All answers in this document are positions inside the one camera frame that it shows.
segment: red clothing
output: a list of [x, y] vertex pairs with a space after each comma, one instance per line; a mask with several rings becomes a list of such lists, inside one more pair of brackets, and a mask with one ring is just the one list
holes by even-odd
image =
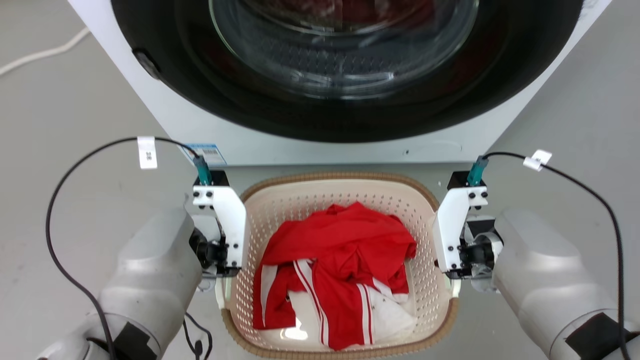
[[413, 236], [394, 216], [355, 203], [332, 205], [303, 221], [282, 224], [271, 237], [253, 281], [253, 326], [295, 326], [288, 291], [312, 297], [320, 342], [340, 350], [373, 343], [370, 290], [408, 294], [404, 260]]

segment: perforated basket wall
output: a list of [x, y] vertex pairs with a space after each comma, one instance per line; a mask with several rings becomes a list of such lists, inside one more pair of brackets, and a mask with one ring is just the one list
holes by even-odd
[[[416, 352], [446, 336], [456, 318], [458, 299], [452, 286], [434, 265], [431, 224], [438, 203], [413, 179], [359, 172], [308, 174], [270, 179], [242, 195], [250, 225], [248, 265], [233, 278], [222, 311], [227, 330], [245, 350], [277, 359], [369, 359]], [[303, 220], [332, 204], [356, 201], [376, 211], [398, 216], [415, 238], [417, 254], [408, 262], [409, 311], [418, 321], [413, 331], [374, 345], [340, 352], [282, 341], [278, 331], [252, 327], [253, 275], [271, 235], [286, 220]]]

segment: teal connector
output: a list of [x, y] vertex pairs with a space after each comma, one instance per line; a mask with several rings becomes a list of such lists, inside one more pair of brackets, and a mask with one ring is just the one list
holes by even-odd
[[467, 177], [469, 186], [480, 185], [480, 182], [482, 181], [482, 173], [488, 163], [489, 160], [483, 159], [482, 156], [478, 156], [478, 160], [476, 160], [474, 166], [471, 167], [471, 171], [469, 171], [469, 176]]
[[200, 185], [211, 186], [213, 179], [211, 179], [211, 172], [209, 171], [209, 166], [204, 160], [204, 157], [198, 156], [197, 158], [193, 158], [193, 164], [196, 165], [196, 169], [198, 169]]

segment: brown basket rim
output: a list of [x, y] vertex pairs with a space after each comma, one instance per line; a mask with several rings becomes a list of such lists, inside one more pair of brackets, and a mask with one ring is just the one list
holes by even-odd
[[[291, 183], [301, 183], [305, 181], [317, 181], [317, 180], [344, 180], [344, 179], [354, 179], [354, 180], [380, 180], [380, 181], [393, 181], [396, 183], [405, 184], [411, 186], [416, 189], [422, 196], [424, 196], [434, 211], [436, 211], [439, 207], [439, 203], [433, 194], [420, 182], [406, 176], [398, 175], [398, 174], [386, 174], [386, 173], [377, 173], [377, 172], [318, 172], [311, 174], [300, 174], [293, 176], [284, 176], [284, 177], [274, 177], [272, 179], [267, 179], [265, 181], [261, 181], [243, 192], [240, 196], [243, 202], [247, 201], [253, 194], [258, 191], [268, 188], [270, 186], [282, 185], [282, 184], [291, 184]], [[286, 350], [272, 350], [266, 349], [262, 347], [258, 347], [253, 343], [250, 343], [246, 339], [242, 337], [240, 332], [238, 331], [236, 324], [233, 321], [231, 310], [222, 309], [222, 320], [225, 323], [225, 327], [227, 331], [234, 339], [234, 341], [240, 345], [247, 352], [260, 356], [260, 357], [268, 357], [272, 359], [295, 359], [295, 360], [355, 360], [355, 359], [371, 359], [375, 357], [387, 357], [387, 356], [398, 356], [402, 354], [409, 354], [412, 352], [422, 351], [427, 349], [440, 340], [444, 339], [453, 328], [453, 324], [456, 321], [456, 316], [458, 314], [458, 299], [452, 298], [449, 301], [449, 308], [447, 310], [447, 315], [445, 320], [442, 322], [442, 325], [438, 330], [433, 333], [430, 337], [416, 341], [414, 343], [402, 344], [402, 345], [394, 345], [386, 348], [374, 348], [374, 349], [365, 349], [365, 350], [347, 350], [347, 351], [338, 351], [338, 352], [301, 352], [301, 351], [286, 351]]]

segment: washing machine drum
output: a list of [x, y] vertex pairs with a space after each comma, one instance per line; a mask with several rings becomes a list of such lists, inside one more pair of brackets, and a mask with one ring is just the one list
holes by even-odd
[[236, 124], [320, 142], [421, 135], [536, 79], [582, 0], [112, 0], [141, 65]]

